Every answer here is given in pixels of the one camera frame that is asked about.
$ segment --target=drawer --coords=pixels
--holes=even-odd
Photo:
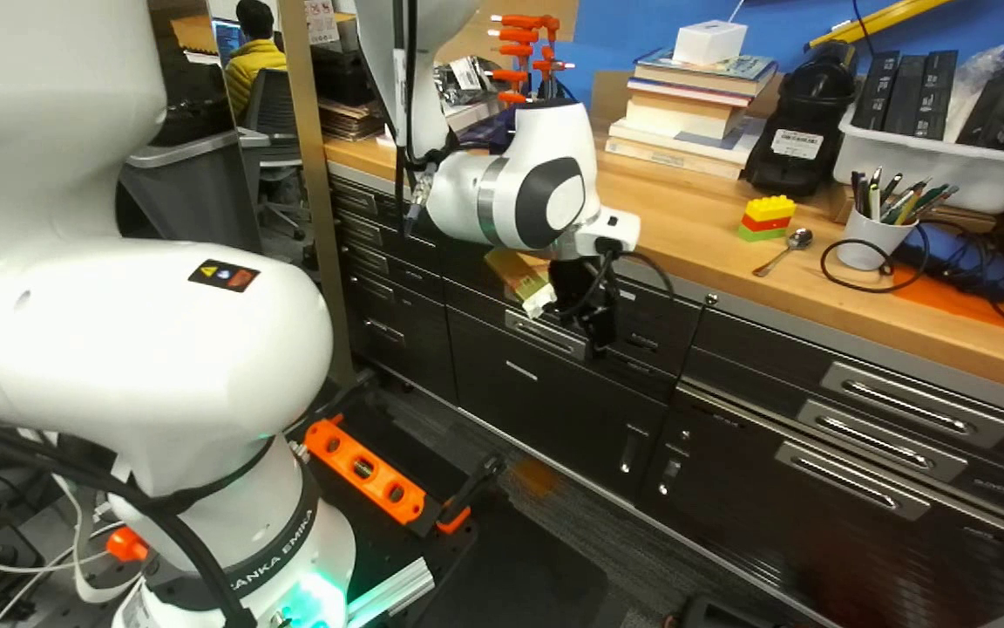
[[[454,356],[443,305],[380,277],[351,273],[351,348],[443,397],[454,397]]]
[[[363,214],[369,219],[394,219],[380,215],[380,194],[349,180],[332,180],[332,207],[335,214]]]
[[[429,300],[443,300],[443,280],[436,273],[417,269],[417,264],[401,263],[401,258],[390,258],[380,247],[346,242],[343,258],[346,258],[349,273],[386,277],[386,280],[394,280],[394,281],[401,281],[401,287],[407,287]]]
[[[403,224],[380,224],[363,214],[339,214],[339,238],[346,243],[366,243],[383,254],[399,254],[431,273],[443,264],[443,238],[436,233],[431,224],[403,228]]]
[[[842,411],[828,401],[809,397],[794,421],[834,443],[858,449],[890,471],[905,471],[905,473],[923,473],[932,483],[945,483],[954,491],[967,491],[967,500],[1004,508],[1004,465],[989,459],[974,449],[948,449],[948,447],[932,447],[918,436],[905,436],[898,429],[884,429],[878,421],[869,421],[854,411]]]
[[[809,394],[700,348],[687,360],[687,385],[703,385],[734,404],[770,416],[779,426],[1004,512],[1004,459],[993,452],[967,443],[941,443],[923,429],[909,429],[909,421],[884,421],[862,404]]]
[[[1004,614],[1004,522],[708,390],[677,408],[640,490],[655,520],[839,624]]]
[[[939,447],[968,447],[1004,465],[1004,408],[987,404],[982,397],[968,397],[968,390],[948,390],[927,385],[923,377],[891,373],[870,367],[866,360],[834,356],[822,344],[811,344],[794,336],[780,336],[759,328],[745,316],[731,313],[703,313],[696,348],[687,360],[687,373],[716,385],[730,367],[710,371],[708,356],[745,367],[789,388],[798,388],[815,397],[834,397],[848,408],[862,408],[862,416],[905,429]],[[739,394],[756,394],[739,385],[739,377],[725,377],[725,388],[739,388]],[[798,394],[779,394],[768,401],[779,411],[794,416]]]
[[[616,351],[680,373],[693,324],[693,305],[627,280],[616,281]]]
[[[531,344],[541,344],[562,360],[571,360],[581,371],[603,373],[605,379],[632,388],[652,401],[670,401],[677,377],[670,371],[659,371],[632,351],[620,351],[616,344],[594,351],[589,343],[562,324],[524,316],[515,306],[505,306],[498,300],[487,300],[483,293],[451,287],[447,288],[451,309],[461,309],[467,316],[476,316],[480,324],[505,328]]]
[[[1004,465],[1004,411],[982,401],[948,394],[941,388],[923,388],[923,379],[914,385],[870,373],[842,360],[828,364],[828,371],[818,379],[818,390],[828,390],[866,408],[869,416],[918,429],[941,443],[987,449],[987,456]]]
[[[798,388],[818,388],[818,377],[834,364],[827,348],[725,309],[700,316],[696,348],[708,348],[730,364],[745,364]]]
[[[464,408],[589,483],[634,495],[663,404],[579,371],[508,328],[455,309],[451,328]]]

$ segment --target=pen holder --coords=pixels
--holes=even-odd
[[[878,224],[878,219],[869,219],[858,208],[852,208],[848,230],[842,230],[842,243],[837,247],[837,258],[842,264],[852,264],[852,269],[876,273],[909,238],[914,228],[918,228],[918,219],[909,219],[909,224]]]

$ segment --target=wooden countertop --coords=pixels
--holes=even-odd
[[[332,138],[328,162],[383,180],[394,171],[394,155],[373,138]],[[815,207],[798,208],[798,224],[815,230],[811,247],[789,254],[768,280],[756,280],[751,273],[780,243],[734,238],[751,200],[742,186],[690,180],[677,171],[603,155],[600,194],[605,207],[640,215],[640,252],[670,277],[1004,385],[1002,324],[822,280],[818,254],[839,238],[839,224]]]

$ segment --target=stack of books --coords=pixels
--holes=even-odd
[[[605,128],[605,155],[690,166],[734,180],[765,123],[745,109],[774,85],[768,55],[716,65],[655,52],[634,62],[627,110]]]

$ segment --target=drawer handle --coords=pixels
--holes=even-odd
[[[866,397],[870,397],[870,401],[891,404],[891,408],[898,408],[898,411],[914,411],[914,416],[919,416],[919,419],[932,419],[939,429],[948,429],[948,434],[954,434],[954,436],[961,436],[961,438],[974,436],[974,426],[968,426],[968,421],[951,419],[951,416],[935,411],[935,408],[923,408],[923,404],[914,404],[914,401],[904,401],[904,397],[891,397],[891,394],[884,394],[884,390],[878,390],[878,388],[870,388],[870,385],[866,385],[866,379],[842,379],[842,388],[854,390],[854,394],[866,394]]]
[[[866,447],[876,447],[876,449],[881,449],[881,452],[904,456],[904,459],[932,471],[932,459],[927,459],[923,452],[918,452],[914,447],[884,443],[884,438],[878,438],[878,436],[869,436],[869,434],[862,434],[858,426],[852,426],[852,421],[842,421],[842,419],[837,419],[837,416],[815,416],[815,421],[827,426],[827,429],[834,429],[834,434],[842,434],[842,436],[852,436],[852,438],[858,438],[858,443],[866,443]]]
[[[827,459],[811,459],[811,456],[791,456],[791,465],[794,465],[794,471],[818,479],[822,484],[834,484],[848,495],[858,495],[870,505],[895,512],[895,500],[890,491],[866,484],[862,479],[854,479],[854,471],[839,471],[839,469],[828,469]]]
[[[632,344],[640,344],[640,348],[650,348],[650,351],[659,351],[659,348],[663,348],[663,343],[644,340],[644,336],[637,336],[637,333],[632,333],[627,343],[632,343]]]
[[[436,252],[436,242],[426,242],[426,238],[417,238],[417,233],[407,233],[407,230],[403,230],[403,242],[410,242],[410,243],[417,243],[417,247],[431,247],[431,252]]]
[[[373,321],[373,316],[366,316],[363,328],[373,328],[373,333],[386,336],[390,343],[403,344],[403,333],[401,328],[390,328],[390,324]]]
[[[429,281],[429,277],[421,277],[421,273],[410,273],[410,269],[403,269],[401,277],[403,277],[403,280],[415,280],[415,281]]]
[[[811,483],[822,483],[822,484],[828,484],[837,491],[848,491],[848,495],[854,495],[862,501],[870,501],[870,505],[878,505],[878,508],[884,508],[884,512],[898,517],[898,520],[919,520],[932,508],[932,501],[923,501],[923,500],[891,495],[876,479],[869,479],[869,473],[862,473],[854,469],[839,469],[839,465],[834,465],[827,456],[815,456],[809,449],[794,449],[789,443],[780,447],[779,459],[794,469],[794,471],[801,471]]]
[[[627,426],[627,443],[620,447],[616,473],[632,479],[637,471],[644,438],[650,434],[640,426]]]
[[[526,377],[526,379],[541,379],[532,371],[526,371],[526,367],[521,367],[521,364],[511,364],[511,360],[502,360],[505,364],[505,371],[511,371],[511,373],[521,373],[521,377]]]
[[[390,258],[386,258],[386,254],[380,254],[380,252],[349,247],[349,254],[357,254],[357,258],[366,258],[366,263],[373,263],[373,264],[390,264]]]
[[[376,243],[376,247],[386,243],[380,228],[349,224],[349,228],[346,228],[346,238],[349,238],[349,242],[366,242],[366,243]]]
[[[360,280],[360,287],[380,300],[399,300],[399,288],[386,287],[386,281],[369,281],[369,280]]]
[[[335,192],[335,207],[360,208],[360,214],[376,214],[373,194],[357,194],[357,192]]]

